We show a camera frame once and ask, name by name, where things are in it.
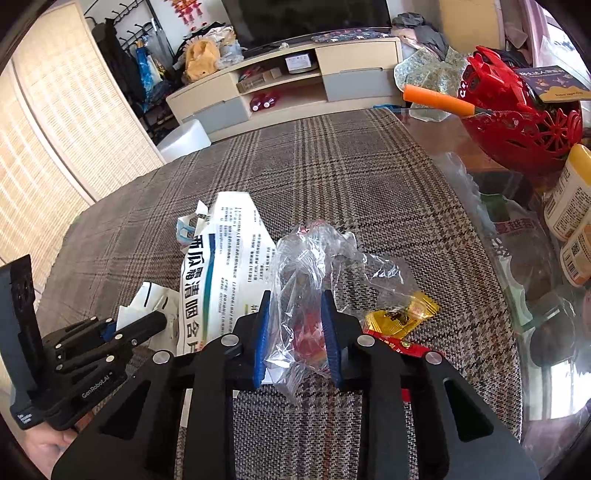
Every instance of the yellow candy wrapper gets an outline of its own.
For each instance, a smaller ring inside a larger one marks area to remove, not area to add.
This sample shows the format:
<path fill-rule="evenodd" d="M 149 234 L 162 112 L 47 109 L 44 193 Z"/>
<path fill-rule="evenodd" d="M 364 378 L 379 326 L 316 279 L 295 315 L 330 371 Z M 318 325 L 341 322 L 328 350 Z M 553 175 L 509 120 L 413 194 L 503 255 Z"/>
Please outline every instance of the yellow candy wrapper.
<path fill-rule="evenodd" d="M 365 329 L 390 335 L 397 339 L 406 337 L 439 311 L 439 305 L 422 291 L 416 291 L 410 303 L 400 310 L 376 310 L 365 316 Z"/>

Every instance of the television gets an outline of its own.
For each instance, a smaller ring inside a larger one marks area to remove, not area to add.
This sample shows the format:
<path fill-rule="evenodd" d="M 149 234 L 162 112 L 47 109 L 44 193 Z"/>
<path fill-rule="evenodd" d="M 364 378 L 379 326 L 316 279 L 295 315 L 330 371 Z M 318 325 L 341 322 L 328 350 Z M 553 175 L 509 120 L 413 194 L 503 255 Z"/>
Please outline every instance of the television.
<path fill-rule="evenodd" d="M 222 0 L 240 45 L 344 28 L 390 27 L 386 0 Z"/>

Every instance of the woven screen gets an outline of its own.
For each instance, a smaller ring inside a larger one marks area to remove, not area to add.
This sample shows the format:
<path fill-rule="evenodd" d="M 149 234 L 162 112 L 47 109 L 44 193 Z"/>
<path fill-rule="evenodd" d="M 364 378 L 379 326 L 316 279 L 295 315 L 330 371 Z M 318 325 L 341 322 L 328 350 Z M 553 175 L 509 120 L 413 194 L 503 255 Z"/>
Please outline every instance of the woven screen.
<path fill-rule="evenodd" d="M 13 56 L 41 129 L 96 200 L 164 163 L 99 55 L 67 4 L 40 17 Z"/>
<path fill-rule="evenodd" d="M 31 254 L 35 289 L 42 292 L 64 234 L 88 203 L 38 139 L 10 74 L 7 67 L 0 76 L 0 258 Z"/>

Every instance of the human hand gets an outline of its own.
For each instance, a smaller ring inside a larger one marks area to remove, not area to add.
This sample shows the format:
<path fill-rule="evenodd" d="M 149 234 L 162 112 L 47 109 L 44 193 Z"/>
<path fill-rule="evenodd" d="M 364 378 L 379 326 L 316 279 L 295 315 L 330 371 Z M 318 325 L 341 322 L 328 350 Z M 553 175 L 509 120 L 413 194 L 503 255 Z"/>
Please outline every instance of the human hand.
<path fill-rule="evenodd" d="M 77 423 L 78 430 L 84 429 L 93 415 L 88 413 Z M 51 478 L 51 471 L 59 457 L 66 451 L 78 434 L 70 429 L 58 432 L 46 422 L 25 430 L 23 449 L 35 466 L 47 478 Z"/>

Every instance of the cardboard box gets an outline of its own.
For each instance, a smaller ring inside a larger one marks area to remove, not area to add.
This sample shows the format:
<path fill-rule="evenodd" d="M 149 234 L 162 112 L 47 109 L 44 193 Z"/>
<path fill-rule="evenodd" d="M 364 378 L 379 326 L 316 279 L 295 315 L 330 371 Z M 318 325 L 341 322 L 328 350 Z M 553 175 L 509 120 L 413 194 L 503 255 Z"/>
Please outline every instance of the cardboard box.
<path fill-rule="evenodd" d="M 591 92 L 585 85 L 556 65 L 515 72 L 545 103 L 591 100 Z"/>
<path fill-rule="evenodd" d="M 271 83 L 273 80 L 281 77 L 282 75 L 281 69 L 277 67 L 245 78 L 241 82 L 238 82 L 236 87 L 240 93 L 246 93 L 248 90 L 263 86 L 266 83 Z"/>

